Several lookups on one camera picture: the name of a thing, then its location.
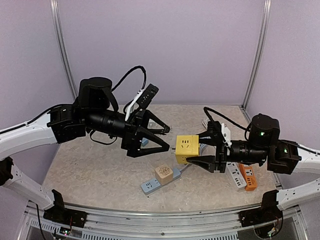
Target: wooden cube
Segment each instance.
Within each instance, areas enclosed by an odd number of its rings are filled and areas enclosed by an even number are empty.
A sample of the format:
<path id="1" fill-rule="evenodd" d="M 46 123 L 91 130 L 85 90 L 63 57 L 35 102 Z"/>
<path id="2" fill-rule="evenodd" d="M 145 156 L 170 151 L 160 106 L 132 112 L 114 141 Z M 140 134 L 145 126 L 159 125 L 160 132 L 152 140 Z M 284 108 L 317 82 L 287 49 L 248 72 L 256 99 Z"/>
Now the wooden cube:
<path id="1" fill-rule="evenodd" d="M 167 164 L 156 167 L 154 171 L 155 178 L 161 185 L 166 185 L 174 179 L 174 171 Z"/>

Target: wall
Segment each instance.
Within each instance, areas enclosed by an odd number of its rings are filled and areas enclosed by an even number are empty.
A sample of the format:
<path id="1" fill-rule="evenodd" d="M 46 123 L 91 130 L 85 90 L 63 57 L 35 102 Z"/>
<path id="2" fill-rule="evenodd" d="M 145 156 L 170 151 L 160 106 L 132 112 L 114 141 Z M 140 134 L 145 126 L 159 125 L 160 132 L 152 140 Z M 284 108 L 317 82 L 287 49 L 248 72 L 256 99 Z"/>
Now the wall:
<path id="1" fill-rule="evenodd" d="M 265 47 L 248 105 L 251 117 L 277 118 L 283 139 L 320 149 L 320 2 L 272 0 Z M 281 175 L 285 188 L 318 178 Z M 320 201 L 300 205 L 310 239 L 320 239 Z"/>
<path id="2" fill-rule="evenodd" d="M 71 103 L 50 2 L 1 0 L 0 129 L 29 120 L 59 103 Z M 57 145 L 15 154 L 14 163 L 42 183 Z M 15 239 L 27 199 L 0 187 L 0 239 Z"/>
<path id="3" fill-rule="evenodd" d="M 59 1 L 73 77 L 114 83 L 143 65 L 160 91 L 154 104 L 242 103 L 254 62 L 264 0 Z M 137 71 L 115 91 L 131 100 Z"/>

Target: table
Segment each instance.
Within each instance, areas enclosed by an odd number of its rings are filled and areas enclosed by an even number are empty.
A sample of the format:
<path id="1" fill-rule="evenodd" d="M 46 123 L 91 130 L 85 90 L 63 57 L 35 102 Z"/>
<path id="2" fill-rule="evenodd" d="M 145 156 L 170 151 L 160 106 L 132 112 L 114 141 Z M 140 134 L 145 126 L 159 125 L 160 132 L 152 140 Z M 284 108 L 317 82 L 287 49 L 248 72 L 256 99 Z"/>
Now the table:
<path id="1" fill-rule="evenodd" d="M 150 105 L 151 110 L 167 125 L 170 133 L 162 138 L 175 147 L 177 135 L 194 135 L 203 132 L 203 105 Z M 242 126 L 248 123 L 238 106 L 211 107 Z M 223 118 L 212 114 L 215 120 L 225 123 L 233 140 L 243 140 L 244 131 Z M 94 138 L 111 141 L 106 134 L 96 133 Z M 209 173 L 192 165 L 180 179 L 169 183 L 150 195 L 140 185 L 154 178 L 154 169 L 164 163 L 181 169 L 173 150 L 148 156 L 131 158 L 120 148 L 121 139 L 104 146 L 92 142 L 88 136 L 61 144 L 47 173 L 44 186 L 59 191 L 65 202 L 124 211 L 179 212 L 217 210 L 257 204 L 263 193 L 274 190 L 272 173 L 267 165 L 253 166 L 258 182 L 255 191 L 237 192 L 226 173 Z M 213 147 L 205 151 L 214 153 Z"/>

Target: orange socket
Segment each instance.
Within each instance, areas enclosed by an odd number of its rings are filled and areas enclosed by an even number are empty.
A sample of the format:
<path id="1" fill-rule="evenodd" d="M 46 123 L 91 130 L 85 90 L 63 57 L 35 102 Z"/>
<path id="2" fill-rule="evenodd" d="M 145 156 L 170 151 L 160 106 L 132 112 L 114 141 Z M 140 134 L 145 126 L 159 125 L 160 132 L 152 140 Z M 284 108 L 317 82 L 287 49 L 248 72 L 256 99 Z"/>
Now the orange socket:
<path id="1" fill-rule="evenodd" d="M 244 180 L 246 181 L 246 191 L 253 191 L 258 187 L 258 183 L 252 166 L 239 163 L 239 170 Z"/>

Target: yellow cube adapter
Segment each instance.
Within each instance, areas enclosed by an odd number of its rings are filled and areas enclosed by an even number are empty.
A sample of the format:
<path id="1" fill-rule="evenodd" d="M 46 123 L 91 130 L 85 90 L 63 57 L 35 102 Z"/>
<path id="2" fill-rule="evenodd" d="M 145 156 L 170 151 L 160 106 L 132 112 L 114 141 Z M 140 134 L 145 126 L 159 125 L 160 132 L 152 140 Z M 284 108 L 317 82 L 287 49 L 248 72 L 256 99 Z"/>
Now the yellow cube adapter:
<path id="1" fill-rule="evenodd" d="M 186 158 L 199 156 L 198 135 L 176 136 L 175 158 L 178 164 L 187 164 Z"/>

